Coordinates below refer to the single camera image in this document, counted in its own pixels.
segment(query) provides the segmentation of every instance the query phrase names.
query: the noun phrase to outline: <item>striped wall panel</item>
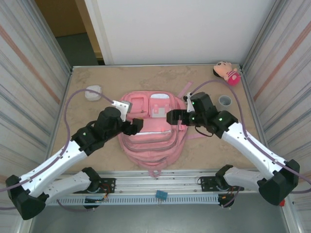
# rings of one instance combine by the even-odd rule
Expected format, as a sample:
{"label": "striped wall panel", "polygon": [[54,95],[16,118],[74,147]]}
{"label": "striped wall panel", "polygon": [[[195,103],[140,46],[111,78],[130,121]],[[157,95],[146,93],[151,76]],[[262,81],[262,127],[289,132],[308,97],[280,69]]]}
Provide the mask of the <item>striped wall panel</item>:
{"label": "striped wall panel", "polygon": [[[270,148],[311,178],[311,1],[282,2],[243,67]],[[292,198],[311,232],[311,193]]]}
{"label": "striped wall panel", "polygon": [[[45,160],[70,67],[32,0],[0,1],[0,184]],[[12,206],[0,193],[0,206]],[[0,211],[0,232],[20,216]]]}

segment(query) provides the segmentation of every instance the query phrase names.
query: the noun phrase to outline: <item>beige tabletop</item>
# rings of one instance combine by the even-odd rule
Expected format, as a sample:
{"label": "beige tabletop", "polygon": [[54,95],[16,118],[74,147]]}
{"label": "beige tabletop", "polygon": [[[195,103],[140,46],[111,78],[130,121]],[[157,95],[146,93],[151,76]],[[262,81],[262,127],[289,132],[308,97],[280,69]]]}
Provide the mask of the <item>beige tabletop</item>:
{"label": "beige tabletop", "polygon": [[[192,81],[192,91],[207,80],[219,79],[213,75],[212,66],[147,66],[147,67],[77,67],[69,86],[67,98],[75,91],[90,85],[100,85],[103,93],[112,100],[120,98],[131,91],[153,90],[169,91],[175,95]],[[247,130],[258,138],[255,124],[246,99],[242,83],[234,87],[242,105],[243,115]],[[221,83],[210,83],[200,89],[208,93],[211,100],[216,103],[220,95],[228,95],[233,99],[229,111],[238,119],[240,113],[233,95],[229,89]],[[89,102],[84,93],[77,94],[69,104],[67,119],[70,125],[70,133],[73,135],[79,128],[88,122],[96,120],[100,111],[109,106],[109,103],[101,98],[98,101]],[[188,134],[195,133],[194,127],[189,127]],[[52,154],[56,153],[66,141],[66,128],[63,117],[59,124]],[[188,140],[185,143],[180,158],[167,169],[207,169],[221,168],[226,164],[238,168],[254,167],[233,146],[216,136],[211,138],[198,138]],[[96,171],[124,171],[139,170],[137,165],[127,159],[121,150],[118,138],[106,142],[102,149],[95,151],[85,160],[75,164],[70,171],[80,171],[91,166]]]}

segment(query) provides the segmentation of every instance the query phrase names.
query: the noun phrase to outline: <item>stuffed doll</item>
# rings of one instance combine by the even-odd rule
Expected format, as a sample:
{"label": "stuffed doll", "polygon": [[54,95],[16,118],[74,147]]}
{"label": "stuffed doll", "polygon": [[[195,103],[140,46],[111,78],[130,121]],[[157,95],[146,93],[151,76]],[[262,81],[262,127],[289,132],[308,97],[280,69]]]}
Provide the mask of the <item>stuffed doll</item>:
{"label": "stuffed doll", "polygon": [[232,69],[229,62],[219,62],[214,65],[213,73],[215,76],[223,78],[229,85],[235,86],[241,80],[238,69]]}

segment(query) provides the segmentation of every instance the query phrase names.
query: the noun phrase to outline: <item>gray cup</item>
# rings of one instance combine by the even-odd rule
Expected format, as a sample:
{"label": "gray cup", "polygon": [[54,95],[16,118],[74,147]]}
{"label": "gray cup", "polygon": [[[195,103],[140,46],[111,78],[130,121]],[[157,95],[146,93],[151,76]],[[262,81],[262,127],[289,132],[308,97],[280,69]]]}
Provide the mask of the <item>gray cup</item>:
{"label": "gray cup", "polygon": [[218,111],[228,111],[231,104],[232,100],[229,96],[220,96],[216,107]]}

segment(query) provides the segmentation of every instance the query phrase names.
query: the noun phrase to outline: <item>pink backpack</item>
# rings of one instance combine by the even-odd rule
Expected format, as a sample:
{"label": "pink backpack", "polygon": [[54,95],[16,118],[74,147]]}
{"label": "pink backpack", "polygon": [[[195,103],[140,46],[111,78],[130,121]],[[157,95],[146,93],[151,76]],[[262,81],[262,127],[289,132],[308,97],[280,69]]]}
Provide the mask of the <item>pink backpack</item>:
{"label": "pink backpack", "polygon": [[121,147],[131,161],[148,169],[150,176],[157,177],[162,169],[179,158],[186,141],[187,126],[170,125],[166,122],[166,114],[173,109],[186,109],[186,106],[181,99],[164,91],[134,91],[121,100],[132,103],[128,120],[144,119],[138,134],[118,135]]}

